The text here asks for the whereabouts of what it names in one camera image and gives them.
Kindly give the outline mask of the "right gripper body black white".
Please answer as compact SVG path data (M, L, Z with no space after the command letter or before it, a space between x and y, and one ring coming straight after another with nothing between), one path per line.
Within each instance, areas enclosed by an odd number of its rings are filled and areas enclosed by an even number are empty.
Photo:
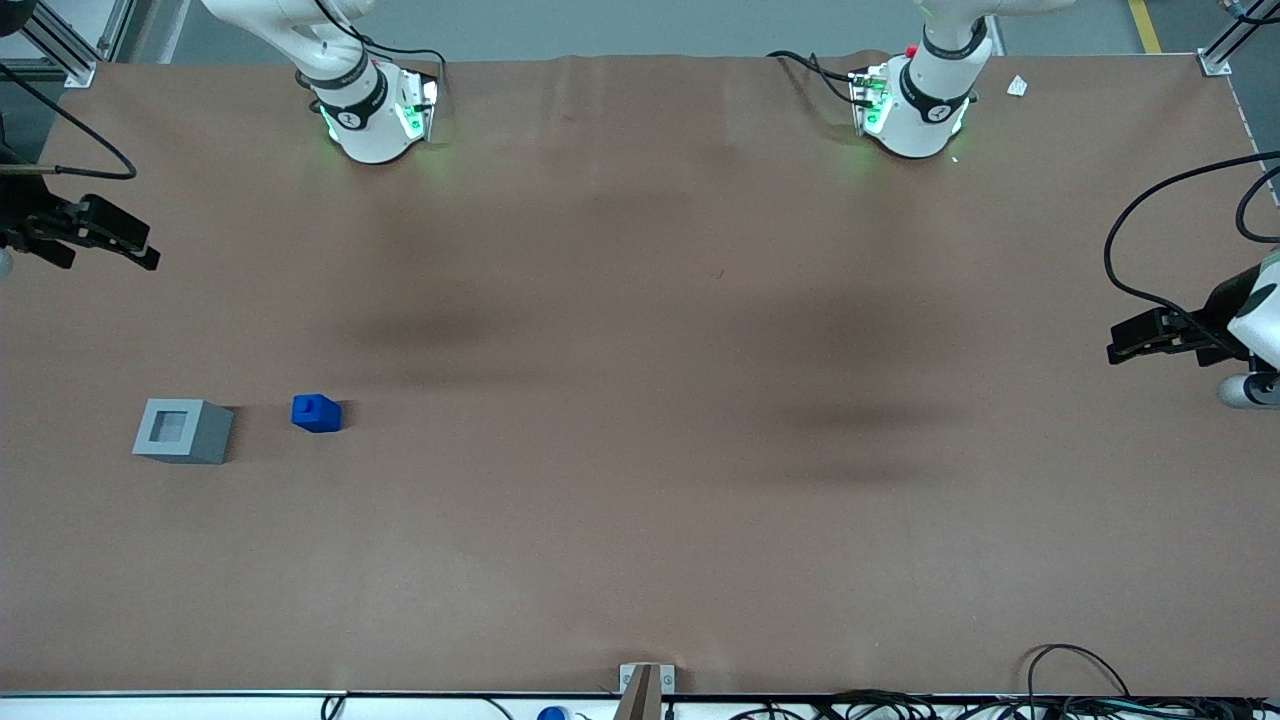
M24 251L29 240L79 245L79 200L56 196L45 184L4 184L1 246Z

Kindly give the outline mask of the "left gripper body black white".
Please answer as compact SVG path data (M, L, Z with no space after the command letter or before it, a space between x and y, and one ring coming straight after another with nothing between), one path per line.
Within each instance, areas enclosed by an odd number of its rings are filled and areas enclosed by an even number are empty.
M1219 283L1204 310L1212 328L1225 331L1249 355L1279 368L1279 251L1272 250L1257 265Z

